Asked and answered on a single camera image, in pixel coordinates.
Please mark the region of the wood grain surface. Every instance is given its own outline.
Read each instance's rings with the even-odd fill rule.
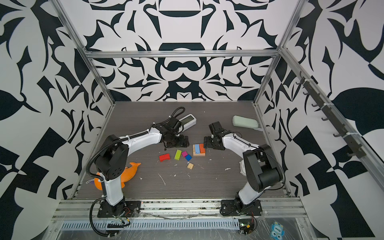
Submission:
[[[210,136],[208,125],[220,121],[227,130],[238,131],[243,138],[255,143],[265,144],[263,132],[232,125],[234,115],[256,119],[255,110],[250,101],[240,102],[117,102],[111,118],[103,133],[100,145],[111,134],[116,136],[131,135],[144,131],[153,122],[161,122],[177,108],[185,107],[185,112],[178,118],[192,113],[197,118],[195,126],[183,132],[189,137],[190,146],[180,148],[192,156],[192,145],[203,143],[205,136]],[[240,173],[242,160],[231,150],[206,149],[205,157],[192,157],[192,170],[187,168],[188,162],[181,156],[175,160],[177,148],[164,151],[163,144],[155,144],[131,154],[129,162],[141,162],[136,175],[123,188],[126,198],[221,198],[234,197],[247,182]],[[158,161],[159,155],[169,153],[171,160]],[[85,176],[77,199],[95,199],[101,196],[93,182]],[[282,190],[266,191],[263,197],[283,197]]]

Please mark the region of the toy tail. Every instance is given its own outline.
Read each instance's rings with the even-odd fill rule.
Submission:
[[[141,165],[141,162],[139,162],[139,163],[130,162],[129,164],[131,164],[132,166],[136,166],[136,167],[138,167],[139,165]]]

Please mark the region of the blue block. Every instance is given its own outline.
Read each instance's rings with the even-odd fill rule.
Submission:
[[[200,145],[199,144],[195,144],[195,153],[200,154]]]

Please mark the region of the digital display screen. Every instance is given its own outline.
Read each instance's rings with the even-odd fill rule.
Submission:
[[[189,116],[187,118],[184,118],[183,120],[180,120],[180,122],[181,122],[182,125],[185,125],[186,123],[192,121],[193,119],[195,119],[195,118],[192,117],[192,116]]]

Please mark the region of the robotic arm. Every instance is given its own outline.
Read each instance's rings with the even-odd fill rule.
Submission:
[[[121,216],[124,216],[127,209],[125,198],[121,190],[121,174],[123,173],[127,157],[135,151],[149,146],[151,144],[164,143],[165,149],[171,147],[188,147],[188,137],[181,135],[184,131],[184,126],[189,122],[181,122],[176,117],[185,111],[184,107],[177,108],[167,120],[161,123],[153,123],[149,129],[136,133],[134,135],[127,135],[124,137],[116,137],[110,135],[103,143],[103,147],[90,159],[86,166],[86,173],[89,176],[96,177],[101,182],[103,190],[103,197],[93,202],[89,214],[89,220],[92,229],[100,236],[109,237],[110,234],[98,231],[92,222],[92,210],[97,201],[101,201],[103,208],[109,215],[118,218],[122,223]],[[100,175],[90,172],[91,165],[95,163]]]
[[[234,204],[238,213],[247,213],[264,190],[283,180],[282,169],[270,146],[250,143],[223,129],[220,122],[210,124],[209,129],[212,135],[204,137],[205,148],[229,149],[244,159],[248,182],[236,194]]]

